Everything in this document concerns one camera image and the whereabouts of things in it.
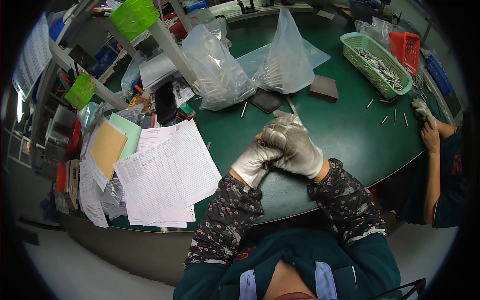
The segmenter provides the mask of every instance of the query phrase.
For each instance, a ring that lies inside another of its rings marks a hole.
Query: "patterned sleeve cover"
[[[372,194],[343,170],[343,163],[331,158],[330,171],[321,182],[308,185],[309,196],[331,219],[343,241],[349,244],[369,234],[386,235],[385,221],[372,202]]]
[[[262,191],[253,190],[227,174],[218,183],[214,199],[195,232],[183,263],[227,264],[236,256],[243,236],[264,216]]]

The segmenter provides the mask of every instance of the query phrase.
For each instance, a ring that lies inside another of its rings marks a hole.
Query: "round table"
[[[344,56],[340,36],[354,32],[352,21],[337,14],[328,20],[314,13],[293,14],[304,39],[332,58],[314,69],[314,73],[336,80],[339,98],[330,103],[308,96],[309,87],[291,95],[304,126],[312,141],[320,147],[326,158],[335,157],[344,163],[344,168],[365,186],[372,186],[393,174],[423,151],[419,135],[422,124],[416,121],[410,108],[412,97],[403,95],[391,104],[380,103],[381,94]],[[231,40],[230,52],[238,58],[272,42],[278,15],[238,21],[229,24],[227,38]],[[119,89],[118,82],[107,86]],[[435,100],[427,93],[429,104]],[[366,106],[374,100],[369,109]],[[243,103],[218,112],[199,110],[201,101],[191,99],[188,104],[196,110],[200,134],[205,142],[211,143],[210,154],[222,175],[230,170],[231,164],[246,149],[264,125],[273,119],[254,105],[248,105],[243,119],[240,115]],[[434,114],[438,107],[433,107]],[[292,113],[288,103],[280,108]],[[394,121],[397,109],[397,121]],[[408,127],[403,119],[408,119]],[[384,117],[387,121],[381,125]],[[262,205],[265,216],[259,223],[280,220],[316,209],[316,202],[307,195],[307,178],[289,174],[282,170],[270,172],[260,184],[263,192]],[[213,197],[195,204],[199,221]],[[110,222],[113,227],[141,231],[162,232],[157,227],[129,225],[126,216]],[[195,222],[189,222],[181,231],[194,231]]]

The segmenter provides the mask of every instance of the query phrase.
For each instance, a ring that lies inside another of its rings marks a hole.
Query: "green uniform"
[[[440,188],[433,227],[460,226],[465,213],[467,182],[463,174],[461,155],[461,128],[440,142]],[[428,179],[428,153],[418,157],[419,164],[412,182],[412,192],[400,213],[402,221],[425,225],[423,208]]]

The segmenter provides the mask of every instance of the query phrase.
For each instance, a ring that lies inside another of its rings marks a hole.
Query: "white work glove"
[[[283,156],[273,165],[309,179],[315,178],[324,164],[322,150],[312,142],[297,116],[278,110],[273,115],[275,120],[262,131],[262,141],[283,151]]]
[[[418,98],[413,99],[412,108],[413,108],[413,114],[415,115],[415,117],[426,122],[427,116],[430,116],[430,118],[435,121],[435,126],[437,126],[437,119],[433,117],[432,112],[428,108],[428,105],[425,103],[425,101],[420,100]]]
[[[232,169],[250,187],[256,189],[268,173],[268,169],[263,168],[263,164],[279,159],[282,154],[280,149],[273,146],[260,146],[260,141],[255,140],[232,165]]]

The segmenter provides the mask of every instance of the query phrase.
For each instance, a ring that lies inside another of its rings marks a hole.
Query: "red plastic basket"
[[[390,53],[403,67],[408,64],[407,67],[413,72],[410,75],[414,75],[419,64],[420,37],[409,32],[404,34],[391,32]]]

